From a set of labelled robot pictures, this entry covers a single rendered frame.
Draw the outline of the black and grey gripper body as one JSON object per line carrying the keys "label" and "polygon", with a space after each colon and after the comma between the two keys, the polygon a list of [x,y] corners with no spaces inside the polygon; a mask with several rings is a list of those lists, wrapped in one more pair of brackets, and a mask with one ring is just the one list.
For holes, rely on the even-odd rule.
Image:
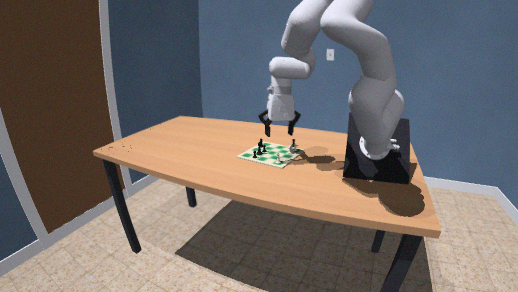
{"label": "black and grey gripper body", "polygon": [[294,97],[291,94],[269,94],[267,102],[270,121],[292,121],[295,117]]}

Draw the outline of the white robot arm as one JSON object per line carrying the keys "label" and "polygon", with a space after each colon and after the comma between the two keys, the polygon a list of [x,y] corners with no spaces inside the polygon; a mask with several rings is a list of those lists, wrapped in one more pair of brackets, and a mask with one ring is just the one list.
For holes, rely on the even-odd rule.
{"label": "white robot arm", "polygon": [[372,0],[303,0],[290,14],[281,41],[283,51],[292,58],[272,59],[271,86],[267,90],[291,94],[292,79],[310,77],[316,64],[311,46],[322,29],[328,38],[358,57],[362,74],[349,94],[349,107],[361,135],[362,153],[369,159],[380,160],[391,149],[399,150],[399,145],[391,143],[396,139],[391,137],[404,112],[405,101],[396,90],[397,77],[387,38],[363,23],[372,7]]}

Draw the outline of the green and cream chessboard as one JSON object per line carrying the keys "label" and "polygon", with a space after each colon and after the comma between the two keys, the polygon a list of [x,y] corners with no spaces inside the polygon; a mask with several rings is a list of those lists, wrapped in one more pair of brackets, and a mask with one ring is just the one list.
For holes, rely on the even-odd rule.
{"label": "green and cream chessboard", "polygon": [[[298,157],[301,153],[305,151],[305,149],[297,148],[297,151],[293,151],[293,154],[288,154],[289,146],[275,144],[275,143],[269,143],[269,142],[262,142],[263,145],[265,145],[266,152],[263,152],[263,147],[261,148],[262,155],[257,155],[258,152],[258,145],[252,147],[251,149],[241,153],[240,155],[236,156],[236,158],[276,167],[283,169],[286,165],[288,165],[291,161],[293,161],[296,157]],[[253,158],[254,152],[256,151],[257,158]],[[280,164],[276,164],[277,161],[277,154],[280,154]]]}

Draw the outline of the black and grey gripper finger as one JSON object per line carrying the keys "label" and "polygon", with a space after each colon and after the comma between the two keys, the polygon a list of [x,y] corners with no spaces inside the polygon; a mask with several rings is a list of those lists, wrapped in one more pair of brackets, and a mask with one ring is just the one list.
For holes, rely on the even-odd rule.
{"label": "black and grey gripper finger", "polygon": [[288,125],[288,134],[289,135],[293,135],[293,132],[294,132],[294,125],[296,124],[296,122],[298,121],[298,119],[300,118],[301,114],[298,113],[297,111],[295,111],[295,118],[294,118],[294,121],[289,121],[289,125]]}
{"label": "black and grey gripper finger", "polygon": [[265,125],[265,134],[266,134],[266,136],[270,137],[270,126],[269,125],[272,123],[272,121],[269,120],[269,117],[267,118],[266,121],[264,120],[263,116],[265,116],[266,114],[268,114],[268,109],[263,111],[262,113],[260,113],[258,115],[258,117],[261,120],[261,122]]}

